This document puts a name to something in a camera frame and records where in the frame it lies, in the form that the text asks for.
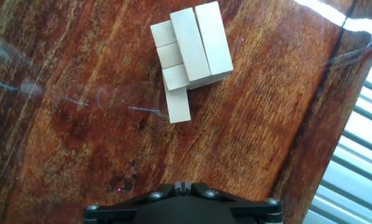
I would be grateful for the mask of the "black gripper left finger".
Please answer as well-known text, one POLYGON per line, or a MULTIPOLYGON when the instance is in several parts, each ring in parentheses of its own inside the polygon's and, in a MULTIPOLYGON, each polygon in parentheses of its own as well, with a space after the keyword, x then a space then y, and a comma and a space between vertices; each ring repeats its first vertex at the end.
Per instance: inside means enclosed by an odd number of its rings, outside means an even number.
POLYGON ((160 184, 148 191, 116 205, 89 205, 83 211, 83 224, 132 223, 136 213, 145 205, 180 196, 182 182, 160 184))

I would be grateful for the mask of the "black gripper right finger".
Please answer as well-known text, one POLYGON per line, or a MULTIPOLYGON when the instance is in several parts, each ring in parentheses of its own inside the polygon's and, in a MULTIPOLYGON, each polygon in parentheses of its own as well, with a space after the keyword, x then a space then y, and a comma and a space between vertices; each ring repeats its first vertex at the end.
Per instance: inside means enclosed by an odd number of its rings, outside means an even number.
POLYGON ((282 202, 275 198, 251 201, 227 192, 213 189, 206 183, 184 182, 184 195, 218 202, 228 208, 237 223, 252 218, 253 223, 282 224, 282 202))

